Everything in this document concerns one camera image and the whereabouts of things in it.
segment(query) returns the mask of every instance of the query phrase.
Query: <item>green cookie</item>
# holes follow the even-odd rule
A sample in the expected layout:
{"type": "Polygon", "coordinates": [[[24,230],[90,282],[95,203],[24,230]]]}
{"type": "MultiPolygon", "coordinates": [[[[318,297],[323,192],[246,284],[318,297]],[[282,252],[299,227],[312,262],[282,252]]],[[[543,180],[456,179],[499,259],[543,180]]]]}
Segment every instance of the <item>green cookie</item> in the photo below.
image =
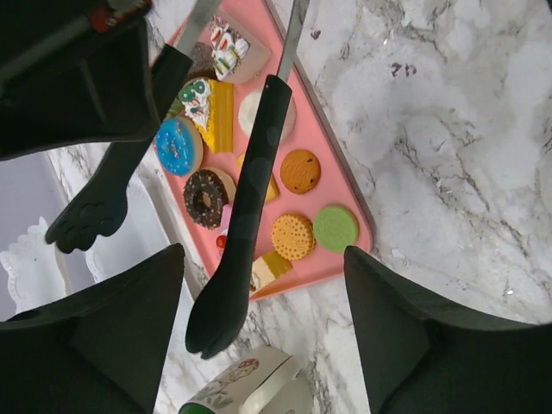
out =
{"type": "Polygon", "coordinates": [[[340,205],[321,209],[314,219],[313,229],[317,243],[334,253],[343,253],[359,236],[359,224],[353,213],[340,205]]]}
{"type": "Polygon", "coordinates": [[[169,111],[166,113],[166,118],[172,118],[183,110],[184,105],[177,98],[175,98],[174,101],[172,101],[171,108],[169,108],[169,111]]]}

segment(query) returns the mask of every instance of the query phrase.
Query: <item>toy cookie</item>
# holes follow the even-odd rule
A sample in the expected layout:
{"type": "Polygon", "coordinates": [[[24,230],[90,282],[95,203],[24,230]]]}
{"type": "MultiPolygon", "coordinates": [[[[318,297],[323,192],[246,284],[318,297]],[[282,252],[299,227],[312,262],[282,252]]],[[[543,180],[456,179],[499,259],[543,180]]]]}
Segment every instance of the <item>toy cookie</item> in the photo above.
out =
{"type": "Polygon", "coordinates": [[[268,62],[271,52],[239,22],[217,12],[210,23],[216,77],[224,82],[243,84],[268,62]]]}
{"type": "Polygon", "coordinates": [[[292,270],[291,262],[288,259],[284,259],[275,250],[263,254],[253,262],[249,294],[256,293],[259,289],[274,282],[282,274],[290,270],[292,270]]]}
{"type": "Polygon", "coordinates": [[[216,229],[223,218],[223,207],[234,201],[232,178],[217,168],[194,172],[184,188],[184,205],[191,219],[207,229],[216,229]]]}
{"type": "MultiPolygon", "coordinates": [[[[235,159],[235,163],[238,165],[238,173],[242,172],[242,166],[243,166],[243,159],[245,158],[245,153],[240,155],[238,158],[235,159]]],[[[267,196],[265,197],[265,203],[274,200],[279,196],[279,190],[278,185],[276,184],[276,180],[274,179],[274,176],[270,175],[270,182],[268,183],[268,190],[267,190],[267,196]]]]}
{"type": "Polygon", "coordinates": [[[299,214],[284,214],[274,222],[271,234],[274,250],[288,260],[301,260],[315,246],[312,223],[299,214]]]}
{"type": "Polygon", "coordinates": [[[233,85],[197,78],[182,88],[179,101],[213,154],[233,151],[233,85]]]}
{"type": "Polygon", "coordinates": [[[191,121],[176,117],[161,124],[155,135],[155,151],[168,172],[182,177],[199,168],[204,157],[204,144],[191,121]]]}
{"type": "MultiPolygon", "coordinates": [[[[255,117],[257,116],[257,109],[259,109],[261,94],[261,89],[252,91],[241,101],[240,104],[238,122],[240,123],[241,130],[248,136],[248,138],[251,136],[251,131],[253,130],[253,124],[255,122],[255,117]]],[[[282,129],[282,136],[279,140],[280,143],[292,132],[293,127],[295,126],[296,118],[297,111],[292,97],[290,106],[287,109],[287,114],[285,115],[284,128],[282,129]]]]}
{"type": "Polygon", "coordinates": [[[343,253],[356,242],[359,224],[353,213],[341,205],[328,205],[314,219],[314,236],[324,249],[343,253]]]}
{"type": "Polygon", "coordinates": [[[180,112],[184,112],[184,105],[176,97],[171,103],[171,108],[166,113],[165,119],[172,118],[173,116],[179,115],[180,112]]]}
{"type": "Polygon", "coordinates": [[[296,149],[285,156],[279,176],[285,188],[295,194],[305,194],[320,180],[320,162],[306,149],[296,149]]]}

